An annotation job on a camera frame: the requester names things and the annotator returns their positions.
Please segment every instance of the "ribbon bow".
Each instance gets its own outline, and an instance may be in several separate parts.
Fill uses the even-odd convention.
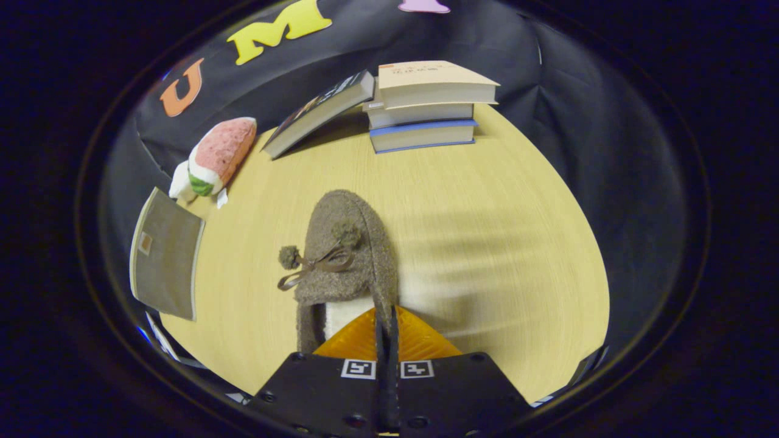
[[[347,259],[344,262],[332,263],[335,259],[342,256],[347,256]],[[298,272],[289,274],[279,280],[278,288],[282,291],[292,289],[296,284],[300,283],[306,275],[309,275],[315,269],[323,270],[325,272],[341,272],[346,270],[351,266],[352,262],[354,262],[354,253],[338,242],[327,252],[327,254],[319,257],[317,260],[306,259],[305,257],[297,255],[294,261],[300,264],[301,269]]]

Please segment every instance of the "slipper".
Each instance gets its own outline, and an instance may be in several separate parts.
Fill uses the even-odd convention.
[[[298,350],[314,352],[325,342],[325,303],[372,297],[376,318],[392,333],[397,304],[397,266],[376,212],[347,190],[326,193],[316,204],[305,236],[305,256],[285,246],[279,261],[300,270],[283,277],[278,288],[297,285]]]

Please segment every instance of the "pom-pom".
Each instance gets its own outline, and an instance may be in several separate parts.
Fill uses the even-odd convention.
[[[333,237],[343,246],[357,248],[357,245],[360,243],[361,233],[360,229],[353,223],[341,221],[333,226]]]
[[[284,269],[294,269],[300,266],[300,263],[297,261],[299,255],[300,252],[297,246],[283,246],[281,251],[279,251],[279,262]]]

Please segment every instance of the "letter m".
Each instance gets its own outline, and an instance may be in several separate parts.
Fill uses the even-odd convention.
[[[300,0],[284,8],[272,23],[252,23],[232,34],[227,42],[235,42],[238,59],[235,65],[260,56],[265,48],[255,43],[276,47],[281,42],[284,30],[289,26],[287,39],[294,40],[322,30],[333,24],[331,19],[323,18],[316,7],[316,0]]]

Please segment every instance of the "wooden table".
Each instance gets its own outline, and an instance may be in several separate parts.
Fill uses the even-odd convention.
[[[165,328],[203,365],[256,393],[296,346],[296,303],[276,289],[287,273],[278,250],[302,248],[319,198],[348,189],[386,226],[402,306],[460,350],[489,353],[529,402],[565,386],[605,338],[603,260],[533,144],[486,105],[474,117],[475,144],[376,155],[367,118],[351,111],[276,161],[255,146],[226,206],[208,198],[187,206],[206,221],[197,321],[163,315]]]

